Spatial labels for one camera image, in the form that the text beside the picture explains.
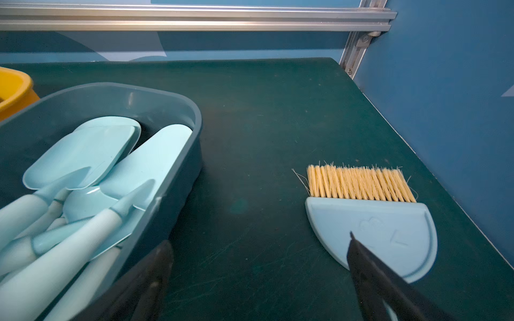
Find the blue shovel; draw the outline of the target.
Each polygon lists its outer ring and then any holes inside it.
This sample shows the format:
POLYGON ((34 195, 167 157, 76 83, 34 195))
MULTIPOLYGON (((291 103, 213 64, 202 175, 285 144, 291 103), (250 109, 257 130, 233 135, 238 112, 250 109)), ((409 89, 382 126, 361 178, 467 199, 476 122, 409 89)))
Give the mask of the blue shovel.
POLYGON ((132 152, 132 150, 135 148, 135 145, 141 137, 141 125, 136 120, 122 116, 103 116, 82 123, 75 129, 75 131, 81 131, 83 129, 92 127, 112 126, 132 126, 135 129, 135 132, 132 134, 131 138, 128 140, 126 147, 124 148, 124 151, 120 154, 119 160, 121 161, 132 152))
POLYGON ((99 187, 71 192, 63 204, 62 215, 47 230, 41 234, 14 239, 1 250, 1 275, 34 262, 78 231, 90 217, 116 202, 116 199, 102 193, 99 187))
POLYGON ((144 214, 145 212, 140 209, 131 210, 128 220, 109 235, 95 251, 87 267, 48 313, 46 320, 70 320, 89 305, 118 258, 122 248, 121 243, 132 234, 144 214))
POLYGON ((183 124, 164 127, 116 164, 100 183, 102 193, 116 203, 1 286, 1 319, 35 320, 128 219, 132 208, 150 205, 192 133, 183 124))
POLYGON ((37 221, 31 224, 28 228, 18 234, 15 239, 22 238, 28 235, 41 234, 54 222, 55 219, 62 215, 63 204, 71 193, 70 190, 61 190, 54 198, 53 202, 48 208, 48 211, 42 215, 37 221))

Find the blue shovel sideways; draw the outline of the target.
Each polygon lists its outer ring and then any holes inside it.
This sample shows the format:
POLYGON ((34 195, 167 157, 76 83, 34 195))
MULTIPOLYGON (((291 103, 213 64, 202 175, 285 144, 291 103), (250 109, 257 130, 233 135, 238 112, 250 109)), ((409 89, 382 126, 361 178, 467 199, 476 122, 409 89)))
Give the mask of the blue shovel sideways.
POLYGON ((22 177, 33 193, 1 208, 1 248, 47 213, 61 190, 85 189, 106 175, 134 133, 131 125, 90 127, 50 147, 22 177))

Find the blue dustpan brush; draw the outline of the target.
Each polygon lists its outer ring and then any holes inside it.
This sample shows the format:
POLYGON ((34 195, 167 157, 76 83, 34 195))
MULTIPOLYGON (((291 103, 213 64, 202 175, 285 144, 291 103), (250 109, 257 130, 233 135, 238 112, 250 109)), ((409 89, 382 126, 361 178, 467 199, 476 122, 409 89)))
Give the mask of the blue dustpan brush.
POLYGON ((431 270, 438 249, 434 220, 400 169, 318 164, 298 178, 309 194, 305 207, 314 234, 344 268, 355 236, 408 283, 431 270))

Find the aluminium back frame rail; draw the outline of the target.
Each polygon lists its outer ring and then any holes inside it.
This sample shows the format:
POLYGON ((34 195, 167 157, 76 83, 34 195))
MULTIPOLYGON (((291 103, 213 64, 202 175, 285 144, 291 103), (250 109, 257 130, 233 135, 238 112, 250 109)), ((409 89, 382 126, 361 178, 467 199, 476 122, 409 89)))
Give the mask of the aluminium back frame rail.
POLYGON ((1 3, 13 32, 387 32, 384 7, 301 8, 1 3))

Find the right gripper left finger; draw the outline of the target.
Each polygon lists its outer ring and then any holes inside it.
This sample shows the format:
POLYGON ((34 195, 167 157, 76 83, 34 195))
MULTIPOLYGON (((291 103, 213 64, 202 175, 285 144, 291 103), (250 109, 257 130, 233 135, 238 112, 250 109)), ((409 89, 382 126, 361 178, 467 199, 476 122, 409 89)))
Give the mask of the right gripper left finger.
POLYGON ((158 320, 173 262, 164 240, 73 320, 158 320))

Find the yellow storage box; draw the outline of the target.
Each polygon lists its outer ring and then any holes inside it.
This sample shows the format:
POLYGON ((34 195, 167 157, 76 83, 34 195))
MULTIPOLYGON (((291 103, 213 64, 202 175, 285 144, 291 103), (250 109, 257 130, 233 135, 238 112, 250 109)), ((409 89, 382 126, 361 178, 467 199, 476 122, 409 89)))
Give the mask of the yellow storage box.
POLYGON ((33 90, 32 78, 21 71, 1 67, 1 121, 8 119, 40 97, 33 90))

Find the blue-grey storage box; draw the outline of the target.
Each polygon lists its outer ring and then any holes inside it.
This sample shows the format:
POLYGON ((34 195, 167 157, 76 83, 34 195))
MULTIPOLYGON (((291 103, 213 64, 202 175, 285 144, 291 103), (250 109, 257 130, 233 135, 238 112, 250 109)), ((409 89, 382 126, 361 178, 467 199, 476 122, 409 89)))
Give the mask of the blue-grey storage box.
POLYGON ((55 92, 1 124, 1 204, 25 193, 23 173, 54 143, 82 123, 101 116, 136 120, 141 156, 107 194, 120 197, 156 176, 150 198, 138 208, 138 222, 124 239, 116 261, 97 290, 102 294, 149 252, 166 240, 202 168, 199 135, 202 115, 185 96, 116 83, 93 83, 55 92))

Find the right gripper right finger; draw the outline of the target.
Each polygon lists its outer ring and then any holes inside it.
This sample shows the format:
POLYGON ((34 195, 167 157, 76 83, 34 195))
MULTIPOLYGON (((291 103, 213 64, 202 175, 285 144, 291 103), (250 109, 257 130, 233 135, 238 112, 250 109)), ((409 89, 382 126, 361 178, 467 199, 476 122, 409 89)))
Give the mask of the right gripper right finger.
POLYGON ((347 261, 364 320, 391 320, 387 307, 400 320, 455 319, 350 236, 347 261))

